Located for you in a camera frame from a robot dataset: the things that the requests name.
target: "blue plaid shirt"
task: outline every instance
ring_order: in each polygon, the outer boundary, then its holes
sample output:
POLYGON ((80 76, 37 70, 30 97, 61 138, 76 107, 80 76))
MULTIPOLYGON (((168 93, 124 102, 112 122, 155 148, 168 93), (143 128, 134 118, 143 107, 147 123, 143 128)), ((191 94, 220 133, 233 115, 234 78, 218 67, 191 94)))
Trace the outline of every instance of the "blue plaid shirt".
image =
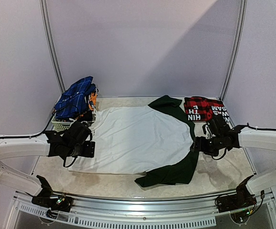
POLYGON ((56 119, 75 118, 89 109, 85 97, 96 89, 95 85, 92 84, 92 79, 92 76, 80 79, 61 95, 54 107, 57 111, 56 119))

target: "red plaid fabric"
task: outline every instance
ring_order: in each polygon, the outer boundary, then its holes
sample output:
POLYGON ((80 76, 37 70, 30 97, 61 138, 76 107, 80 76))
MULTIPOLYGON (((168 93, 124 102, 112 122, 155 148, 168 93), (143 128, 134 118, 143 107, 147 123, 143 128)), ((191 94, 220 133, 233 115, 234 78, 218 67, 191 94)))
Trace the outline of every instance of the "red plaid fabric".
POLYGON ((184 98, 184 109, 189 121, 206 122, 213 115, 221 114, 226 122, 230 121, 229 114, 224 104, 220 100, 208 99, 204 97, 184 98))

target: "green fabric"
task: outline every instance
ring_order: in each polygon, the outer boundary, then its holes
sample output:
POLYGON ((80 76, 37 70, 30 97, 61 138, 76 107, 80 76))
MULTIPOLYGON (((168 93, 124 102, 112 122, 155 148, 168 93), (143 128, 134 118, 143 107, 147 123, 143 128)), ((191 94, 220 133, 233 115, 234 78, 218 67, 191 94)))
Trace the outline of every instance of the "green fabric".
MULTIPOLYGON (((174 118, 186 123, 190 127, 191 138, 195 138, 193 122, 188 121, 185 112, 181 109, 182 100, 174 99, 165 95, 152 103, 149 106, 164 114, 173 116, 174 118)), ((188 184, 192 180, 196 169, 199 152, 190 151, 180 162, 153 169, 146 173, 146 176, 138 178, 135 182, 141 187, 149 187, 156 184, 188 184)))

